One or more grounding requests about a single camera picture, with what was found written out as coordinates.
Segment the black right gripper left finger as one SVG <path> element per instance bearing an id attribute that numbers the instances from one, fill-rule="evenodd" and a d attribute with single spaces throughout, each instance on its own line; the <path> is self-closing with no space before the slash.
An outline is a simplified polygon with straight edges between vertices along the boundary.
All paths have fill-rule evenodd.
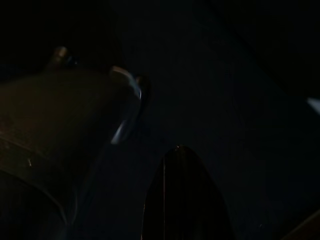
<path id="1" fill-rule="evenodd" d="M 164 175 L 165 165 L 162 159 L 145 197 L 142 221 L 143 240 L 164 239 Z"/>

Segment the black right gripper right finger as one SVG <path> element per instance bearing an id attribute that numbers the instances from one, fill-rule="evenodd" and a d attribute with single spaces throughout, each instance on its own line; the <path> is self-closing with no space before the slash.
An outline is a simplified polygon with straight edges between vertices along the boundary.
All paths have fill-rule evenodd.
<path id="1" fill-rule="evenodd" d="M 204 164 L 189 147 L 164 157 L 164 239 L 225 240 L 223 198 Z"/>

